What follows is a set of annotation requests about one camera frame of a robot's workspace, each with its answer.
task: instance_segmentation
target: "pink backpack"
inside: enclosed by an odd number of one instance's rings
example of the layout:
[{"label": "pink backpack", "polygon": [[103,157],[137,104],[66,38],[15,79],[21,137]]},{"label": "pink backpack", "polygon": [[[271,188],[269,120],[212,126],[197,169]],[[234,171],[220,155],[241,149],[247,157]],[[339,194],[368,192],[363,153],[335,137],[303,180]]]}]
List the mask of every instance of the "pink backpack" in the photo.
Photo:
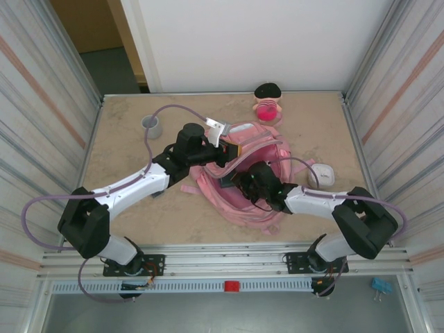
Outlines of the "pink backpack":
[{"label": "pink backpack", "polygon": [[[273,161],[289,157],[288,141],[274,127],[264,126],[254,121],[238,123],[231,127],[230,133],[223,138],[225,141],[242,147],[241,156],[220,168],[215,163],[206,166],[193,166],[190,176],[197,182],[202,194],[213,204],[217,211],[227,220],[237,225],[259,228],[265,234],[275,234],[279,231],[277,223],[284,213],[271,211],[264,200],[256,202],[255,207],[242,196],[236,187],[222,188],[219,178],[228,175],[233,170],[246,171],[259,161]],[[271,165],[281,182],[291,182],[291,160],[283,160]],[[183,185],[185,192],[196,193]]]}]

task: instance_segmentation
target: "doorway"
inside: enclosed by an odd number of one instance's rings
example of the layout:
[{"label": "doorway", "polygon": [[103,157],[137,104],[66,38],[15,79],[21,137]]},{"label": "doorway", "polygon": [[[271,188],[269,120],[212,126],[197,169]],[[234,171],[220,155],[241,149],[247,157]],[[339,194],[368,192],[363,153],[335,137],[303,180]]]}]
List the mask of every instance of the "doorway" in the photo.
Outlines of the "doorway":
[{"label": "doorway", "polygon": [[101,95],[149,93],[120,0],[50,0]]}]

